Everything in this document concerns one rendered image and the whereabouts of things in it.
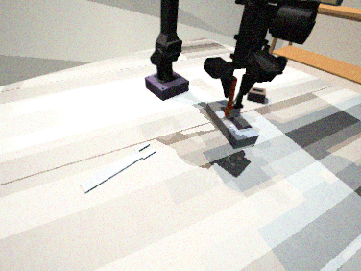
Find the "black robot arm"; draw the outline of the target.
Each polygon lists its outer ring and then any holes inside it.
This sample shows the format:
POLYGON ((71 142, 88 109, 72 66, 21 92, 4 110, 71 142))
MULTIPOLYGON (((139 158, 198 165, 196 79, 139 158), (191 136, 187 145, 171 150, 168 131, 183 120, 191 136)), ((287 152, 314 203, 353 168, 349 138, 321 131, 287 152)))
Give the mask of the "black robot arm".
MULTIPOLYGON (((316 23, 321 0, 236 0, 235 3, 244 5, 239 32, 262 36, 269 29, 269 34, 276 39, 302 45, 316 23)), ((156 66, 154 76, 161 83, 176 80, 172 62, 176 62, 182 52, 182 40, 177 35, 178 6, 179 0, 161 0, 160 32, 150 56, 151 64, 156 66)), ((262 50, 257 47, 249 48, 240 66, 249 68, 257 83, 271 82, 283 74, 287 60, 285 56, 270 55, 270 45, 262 50)))

